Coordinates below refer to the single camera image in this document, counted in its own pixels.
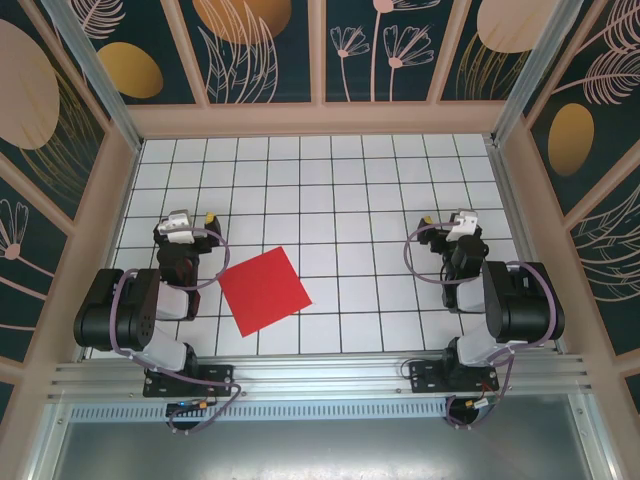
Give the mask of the small black circuit board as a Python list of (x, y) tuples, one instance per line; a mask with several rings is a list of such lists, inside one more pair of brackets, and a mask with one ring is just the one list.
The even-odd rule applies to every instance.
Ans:
[(165, 417), (178, 417), (178, 418), (195, 418), (195, 417), (203, 417), (207, 414), (207, 411), (210, 407), (216, 406), (216, 401), (208, 401), (209, 403), (207, 408), (201, 409), (198, 407), (198, 403), (203, 400), (193, 400), (193, 401), (181, 401), (176, 403), (169, 403), (166, 407)]

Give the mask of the long aluminium mounting rail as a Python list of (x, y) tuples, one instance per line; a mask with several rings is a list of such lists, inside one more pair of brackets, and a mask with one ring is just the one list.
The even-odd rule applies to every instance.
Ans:
[[(398, 352), (205, 357), (202, 363), (232, 365), (245, 401), (386, 399), (412, 394), (408, 363)], [(45, 395), (66, 402), (141, 401), (143, 383), (142, 369), (129, 360), (90, 359), (57, 365)], [(534, 349), (516, 357), (507, 392), (575, 394), (589, 393), (593, 386), (581, 356)]]

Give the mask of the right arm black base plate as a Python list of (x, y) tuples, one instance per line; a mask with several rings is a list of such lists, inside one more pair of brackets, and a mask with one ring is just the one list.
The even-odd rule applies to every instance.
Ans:
[(490, 367), (446, 366), (441, 360), (409, 363), (410, 385), (413, 393), (481, 394), (500, 388), (497, 373)]

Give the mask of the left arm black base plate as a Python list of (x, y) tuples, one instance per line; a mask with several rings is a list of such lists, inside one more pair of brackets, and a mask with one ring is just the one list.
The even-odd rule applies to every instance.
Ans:
[(142, 395), (145, 398), (182, 397), (230, 397), (230, 383), (234, 380), (232, 365), (199, 365), (180, 374), (197, 380), (222, 383), (222, 386), (207, 386), (178, 380), (159, 372), (145, 371)]

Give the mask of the red paper sheet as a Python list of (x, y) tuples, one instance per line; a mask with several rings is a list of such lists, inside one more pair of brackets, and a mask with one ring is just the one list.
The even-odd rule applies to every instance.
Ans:
[(242, 337), (312, 304), (282, 247), (228, 268), (219, 284)]

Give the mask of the aluminium side rail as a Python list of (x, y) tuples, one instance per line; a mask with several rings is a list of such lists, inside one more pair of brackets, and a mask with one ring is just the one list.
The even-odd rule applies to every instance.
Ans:
[(521, 339), (521, 349), (542, 346), (562, 336), (563, 309), (530, 245), (526, 218), (502, 153), (492, 145), (487, 151), (516, 249), (506, 263), (505, 274), (496, 280), (496, 304), (501, 308), (496, 324), (503, 338)]

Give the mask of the grey metal sheet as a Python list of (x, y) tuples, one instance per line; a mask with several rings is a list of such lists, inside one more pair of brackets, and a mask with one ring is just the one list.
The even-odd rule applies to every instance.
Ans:
[(589, 395), (514, 396), (455, 429), (423, 399), (406, 416), (298, 419), (238, 403), (189, 437), (135, 405), (48, 413), (31, 480), (624, 480)]

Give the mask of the aluminium corner post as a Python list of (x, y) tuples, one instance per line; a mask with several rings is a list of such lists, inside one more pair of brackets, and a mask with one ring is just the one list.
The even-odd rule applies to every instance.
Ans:
[(491, 145), (499, 149), (518, 123), (522, 112), (571, 30), (584, 0), (558, 0), (547, 24), (531, 50), (503, 111), (491, 132)]
[(87, 74), (103, 105), (111, 115), (129, 147), (138, 154), (141, 139), (134, 121), (129, 114), (121, 95), (109, 78), (102, 62), (91, 44), (89, 37), (83, 32), (72, 7), (64, 0), (41, 0), (52, 22), (59, 28), (62, 38), (73, 53), (74, 58)]

